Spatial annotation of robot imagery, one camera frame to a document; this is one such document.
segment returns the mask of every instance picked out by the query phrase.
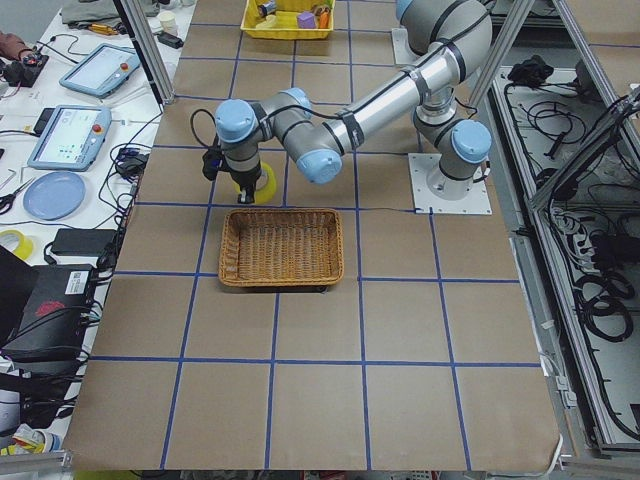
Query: gray bag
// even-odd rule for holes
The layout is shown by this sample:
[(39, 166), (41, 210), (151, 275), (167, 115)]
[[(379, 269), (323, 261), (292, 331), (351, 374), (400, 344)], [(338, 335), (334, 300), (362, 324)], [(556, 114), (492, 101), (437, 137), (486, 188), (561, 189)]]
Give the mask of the gray bag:
[[(139, 0), (147, 17), (155, 17), (160, 12), (158, 0)], [(100, 21), (103, 24), (119, 23), (120, 17), (113, 0), (64, 0), (62, 23), (83, 24)]]

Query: tiled table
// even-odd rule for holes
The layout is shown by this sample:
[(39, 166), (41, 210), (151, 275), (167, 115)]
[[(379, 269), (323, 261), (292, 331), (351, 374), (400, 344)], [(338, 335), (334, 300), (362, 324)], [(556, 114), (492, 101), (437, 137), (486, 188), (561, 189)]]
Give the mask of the tiled table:
[(76, 467), (545, 470), (558, 430), (495, 192), (491, 216), (414, 214), (406, 153), (429, 147), (409, 113), (324, 186), (264, 145), (274, 206), (340, 211), (337, 286), (218, 281), (236, 194), (201, 175), (191, 112), (291, 86), (334, 112), (396, 71), (393, 2), (338, 0), (307, 42), (242, 35), (243, 8), (197, 4), (65, 440)]

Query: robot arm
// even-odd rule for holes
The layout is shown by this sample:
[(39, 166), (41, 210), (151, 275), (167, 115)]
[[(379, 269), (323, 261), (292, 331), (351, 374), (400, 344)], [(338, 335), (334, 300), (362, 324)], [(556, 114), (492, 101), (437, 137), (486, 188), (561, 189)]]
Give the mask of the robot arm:
[(444, 190), (443, 182), (464, 185), (473, 177), (491, 136), (482, 124), (458, 117), (453, 86), (489, 51), (487, 9), (477, 0), (397, 0), (396, 16), (421, 57), (330, 120), (314, 125), (311, 103), (298, 88), (253, 104), (233, 99), (218, 107), (224, 170), (240, 186), (240, 203), (254, 201), (260, 142), (277, 138), (307, 180), (322, 184), (340, 172), (342, 155), (411, 109), (417, 129), (442, 153), (434, 191)]

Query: blue tablet frame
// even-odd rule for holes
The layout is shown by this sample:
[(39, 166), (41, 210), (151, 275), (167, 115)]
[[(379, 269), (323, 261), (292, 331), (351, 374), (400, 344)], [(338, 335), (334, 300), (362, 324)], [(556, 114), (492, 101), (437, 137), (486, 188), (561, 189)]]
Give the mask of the blue tablet frame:
[[(94, 110), (98, 112), (98, 116), (93, 125), (98, 125), (100, 128), (95, 131), (90, 128), (87, 132), (87, 137), (82, 145), (80, 158), (74, 162), (61, 163), (61, 162), (47, 162), (46, 159), (41, 158), (41, 154), (47, 142), (50, 140), (51, 134), (55, 130), (58, 121), (60, 120), (61, 113), (64, 110)], [(29, 160), (27, 160), (27, 166), (38, 170), (72, 170), (77, 172), (83, 172), (89, 168), (100, 151), (102, 143), (107, 137), (107, 132), (111, 126), (111, 110), (107, 107), (89, 107), (81, 105), (58, 105), (51, 114), (51, 118), (47, 122), (47, 126), (40, 135), (38, 143), (36, 144)]]
[[(102, 84), (97, 88), (91, 88), (86, 85), (75, 83), (72, 80), (72, 77), (83, 68), (91, 68), (91, 62), (95, 61), (96, 56), (107, 48), (112, 48), (131, 54), (127, 61), (124, 62), (128, 65), (128, 68), (126, 70), (123, 70), (122, 68), (116, 68), (107, 76), (107, 78), (104, 79)], [(59, 83), (63, 87), (66, 87), (70, 90), (86, 93), (87, 95), (98, 98), (104, 98), (113, 93), (120, 86), (122, 86), (122, 84), (129, 79), (131, 74), (135, 70), (137, 70), (138, 67), (140, 67), (140, 57), (138, 57), (138, 54), (133, 48), (117, 47), (114, 45), (109, 45), (108, 43), (103, 43), (101, 45), (98, 45), (98, 47), (95, 48), (89, 55), (87, 55), (80, 63), (74, 66), (69, 72), (67, 72), (59, 80)]]

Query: yellow ring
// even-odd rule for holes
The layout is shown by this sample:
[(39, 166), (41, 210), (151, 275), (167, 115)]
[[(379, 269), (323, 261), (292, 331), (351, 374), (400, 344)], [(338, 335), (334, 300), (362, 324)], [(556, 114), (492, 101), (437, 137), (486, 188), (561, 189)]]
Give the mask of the yellow ring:
[[(9, 246), (16, 242), (18, 243), (18, 245), (10, 250)], [(18, 230), (5, 230), (4, 232), (0, 232), (0, 245), (2, 245), (7, 250), (10, 250), (11, 253), (13, 253), (20, 260), (26, 260), (33, 252), (33, 242), (31, 241), (31, 239), (25, 237)]]
[[(260, 165), (262, 167), (262, 175), (267, 176), (267, 183), (262, 188), (256, 190), (254, 195), (255, 205), (267, 203), (276, 194), (276, 189), (278, 188), (278, 185), (276, 184), (276, 176), (273, 173), (271, 165), (267, 162), (260, 162)], [(236, 189), (236, 192), (240, 193), (240, 185), (233, 182), (233, 186)]]

